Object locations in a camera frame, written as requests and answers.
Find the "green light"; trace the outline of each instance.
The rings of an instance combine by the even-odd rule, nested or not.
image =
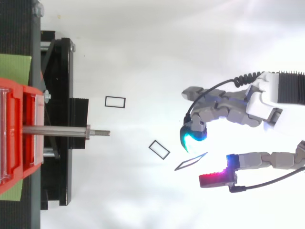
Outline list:
[[[189,134],[184,136],[183,141],[186,151],[190,154],[200,154],[204,150],[204,141],[197,141],[196,139],[193,139]]]

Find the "transparent plastic cover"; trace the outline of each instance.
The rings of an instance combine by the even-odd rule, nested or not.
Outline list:
[[[44,96],[35,96],[35,125],[44,125]],[[34,136],[34,165],[43,163],[43,135]]]
[[[0,183],[7,177],[6,98],[9,89],[0,88]]]

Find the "bolt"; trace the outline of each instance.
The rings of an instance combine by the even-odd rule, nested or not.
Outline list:
[[[44,7],[41,3],[37,2],[33,8],[33,14],[38,17],[41,18],[44,16]]]
[[[71,44],[71,52],[76,52],[76,45],[75,44]]]
[[[91,136],[110,136],[109,130],[90,130]]]
[[[49,94],[48,90],[45,90],[44,93],[44,102],[47,104],[49,102],[49,100],[52,98],[51,94]]]

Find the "green mat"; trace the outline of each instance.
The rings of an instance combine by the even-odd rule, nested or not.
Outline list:
[[[31,56],[0,54],[0,78],[28,85]],[[20,201],[22,180],[0,195],[0,200]]]

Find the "rectangular frame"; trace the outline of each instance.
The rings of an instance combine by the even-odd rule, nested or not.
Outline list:
[[[161,157],[156,151],[154,151],[151,147],[153,146],[154,143],[158,143],[163,149],[165,149],[168,153],[165,155],[165,157]],[[154,140],[151,145],[148,147],[150,150],[152,150],[156,155],[158,155],[162,160],[166,159],[166,157],[170,154],[170,151],[162,146],[157,140]]]
[[[124,105],[122,106],[107,106],[107,98],[115,98],[115,99],[123,99],[124,100]],[[105,106],[106,107],[114,107],[114,108],[125,108],[125,104],[126,104],[126,98],[124,97],[114,97],[114,96],[106,96],[105,97]]]

